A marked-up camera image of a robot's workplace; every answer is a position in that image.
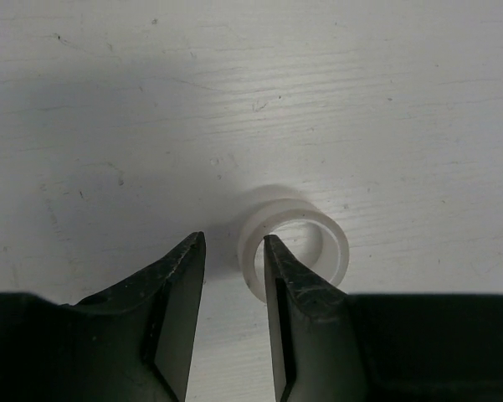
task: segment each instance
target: white wooden surface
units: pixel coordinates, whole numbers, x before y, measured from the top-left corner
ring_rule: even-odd
[[[503,0],[0,1],[0,290],[208,237],[189,400],[271,401],[241,219],[298,194],[345,291],[503,292]]]

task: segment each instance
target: tabletop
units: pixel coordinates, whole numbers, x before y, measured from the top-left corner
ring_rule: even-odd
[[[236,242],[285,197],[345,230],[343,291],[503,293],[503,0],[0,1],[0,291],[203,230],[187,399],[271,401]]]

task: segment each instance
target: white ring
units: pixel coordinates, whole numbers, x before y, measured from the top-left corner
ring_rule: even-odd
[[[259,282],[254,266],[260,242],[280,226],[294,222],[314,224],[321,230],[321,254],[311,269],[333,286],[339,286],[346,274],[349,246],[341,227],[311,203],[299,199],[279,199],[251,215],[240,232],[238,242],[238,261],[245,283],[262,302],[266,302],[266,290]]]

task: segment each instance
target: white table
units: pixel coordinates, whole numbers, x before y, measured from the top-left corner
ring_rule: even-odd
[[[0,1],[0,290],[76,302],[203,229],[188,400],[271,401],[235,242],[284,196],[345,291],[503,292],[503,0]]]

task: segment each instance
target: black plastic part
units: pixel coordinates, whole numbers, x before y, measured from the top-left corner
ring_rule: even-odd
[[[75,306],[0,293],[0,400],[184,401],[205,252],[191,234]]]
[[[503,402],[503,296],[347,295],[264,242],[277,401]]]

